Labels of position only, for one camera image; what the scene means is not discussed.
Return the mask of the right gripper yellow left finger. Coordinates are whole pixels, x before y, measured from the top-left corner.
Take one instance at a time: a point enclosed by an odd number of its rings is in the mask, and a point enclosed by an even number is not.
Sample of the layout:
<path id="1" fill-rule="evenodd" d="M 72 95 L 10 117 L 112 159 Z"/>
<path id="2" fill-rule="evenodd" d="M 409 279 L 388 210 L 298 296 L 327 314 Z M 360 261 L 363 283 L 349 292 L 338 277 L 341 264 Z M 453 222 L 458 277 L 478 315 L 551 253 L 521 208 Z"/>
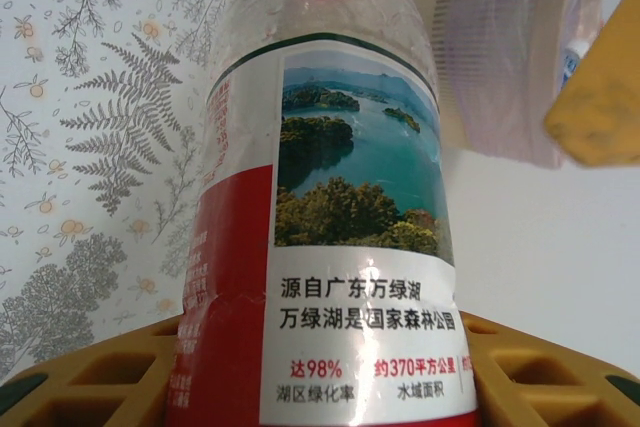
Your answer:
<path id="1" fill-rule="evenodd" d="M 28 368 L 1 386 L 3 426 L 162 426 L 180 318 Z"/>

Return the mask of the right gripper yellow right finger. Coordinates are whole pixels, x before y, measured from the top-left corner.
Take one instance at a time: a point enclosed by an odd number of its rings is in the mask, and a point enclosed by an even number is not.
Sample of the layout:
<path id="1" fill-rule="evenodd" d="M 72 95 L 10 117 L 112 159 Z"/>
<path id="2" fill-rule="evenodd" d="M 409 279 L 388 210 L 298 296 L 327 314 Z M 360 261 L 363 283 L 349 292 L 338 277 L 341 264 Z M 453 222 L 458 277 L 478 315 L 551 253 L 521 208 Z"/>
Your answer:
<path id="1" fill-rule="evenodd" d="M 639 379 L 463 312 L 482 426 L 637 426 Z"/>

